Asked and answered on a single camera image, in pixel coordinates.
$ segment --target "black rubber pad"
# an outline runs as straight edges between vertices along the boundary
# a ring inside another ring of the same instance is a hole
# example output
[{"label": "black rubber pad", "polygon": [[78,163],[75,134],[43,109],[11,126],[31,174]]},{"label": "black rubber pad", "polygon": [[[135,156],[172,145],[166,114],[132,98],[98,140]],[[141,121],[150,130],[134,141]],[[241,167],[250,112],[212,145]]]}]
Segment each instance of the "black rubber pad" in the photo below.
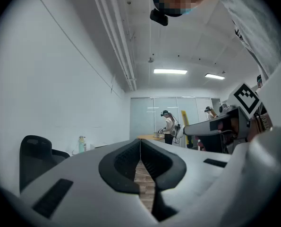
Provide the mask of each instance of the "black rubber pad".
[{"label": "black rubber pad", "polygon": [[226,162],[223,162],[223,161],[217,161],[217,160],[212,160],[212,159],[206,159],[204,161],[204,163],[207,163],[207,164],[211,164],[213,166],[219,166],[219,167],[222,167],[224,168],[226,166]]},{"label": "black rubber pad", "polygon": [[50,218],[72,184],[72,181],[59,179],[33,206],[33,209],[44,217]]}]

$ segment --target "desk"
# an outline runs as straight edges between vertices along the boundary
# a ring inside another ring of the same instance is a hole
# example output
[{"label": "desk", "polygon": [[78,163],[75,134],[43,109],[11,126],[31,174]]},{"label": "desk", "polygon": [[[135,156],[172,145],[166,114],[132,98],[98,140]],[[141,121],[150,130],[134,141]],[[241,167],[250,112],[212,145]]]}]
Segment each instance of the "desk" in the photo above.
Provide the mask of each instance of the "desk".
[{"label": "desk", "polygon": [[140,140],[164,140],[164,135],[161,136],[161,138],[156,138],[156,137],[154,137],[154,135],[152,135],[152,134],[148,134],[148,135],[139,135],[139,136],[137,136],[137,139],[140,139]]}]

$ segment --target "white ceiling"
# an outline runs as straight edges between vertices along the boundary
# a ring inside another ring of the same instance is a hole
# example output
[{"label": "white ceiling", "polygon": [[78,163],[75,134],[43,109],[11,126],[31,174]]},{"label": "white ceiling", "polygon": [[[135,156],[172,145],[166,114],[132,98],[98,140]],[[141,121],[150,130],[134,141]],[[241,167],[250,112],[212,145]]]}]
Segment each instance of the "white ceiling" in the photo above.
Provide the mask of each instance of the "white ceiling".
[{"label": "white ceiling", "polygon": [[[152,0],[125,0],[132,35],[137,88],[204,87],[222,89],[236,82],[255,80],[255,61],[235,36],[234,25],[219,0],[205,1],[188,15],[169,17],[163,27],[149,18]],[[187,69],[186,75],[155,75],[155,68]],[[206,73],[226,79],[206,79]]]}]

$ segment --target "vr headset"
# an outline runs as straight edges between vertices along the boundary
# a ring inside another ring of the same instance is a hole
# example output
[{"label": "vr headset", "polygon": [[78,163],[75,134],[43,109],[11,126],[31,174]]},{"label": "vr headset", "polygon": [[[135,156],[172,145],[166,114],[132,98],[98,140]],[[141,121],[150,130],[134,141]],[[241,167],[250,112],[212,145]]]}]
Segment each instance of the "vr headset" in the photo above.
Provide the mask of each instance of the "vr headset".
[{"label": "vr headset", "polygon": [[150,19],[161,24],[163,26],[167,26],[169,24],[169,17],[179,17],[183,14],[189,13],[192,9],[170,9],[166,8],[163,1],[153,0],[155,9],[151,11]]}]

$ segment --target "ceiling light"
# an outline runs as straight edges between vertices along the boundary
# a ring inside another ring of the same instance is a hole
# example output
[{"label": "ceiling light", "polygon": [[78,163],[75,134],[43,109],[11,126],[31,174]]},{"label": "ceiling light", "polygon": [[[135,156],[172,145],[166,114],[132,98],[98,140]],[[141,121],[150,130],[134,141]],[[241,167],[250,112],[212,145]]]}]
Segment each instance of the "ceiling light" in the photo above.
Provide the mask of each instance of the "ceiling light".
[{"label": "ceiling light", "polygon": [[154,73],[156,74],[186,74],[187,70],[169,70],[169,69],[155,69]]},{"label": "ceiling light", "polygon": [[219,80],[223,80],[225,79],[224,77],[221,77],[221,76],[216,76],[216,75],[213,75],[213,74],[206,74],[205,75],[206,78],[214,78],[214,79],[219,79]]}]

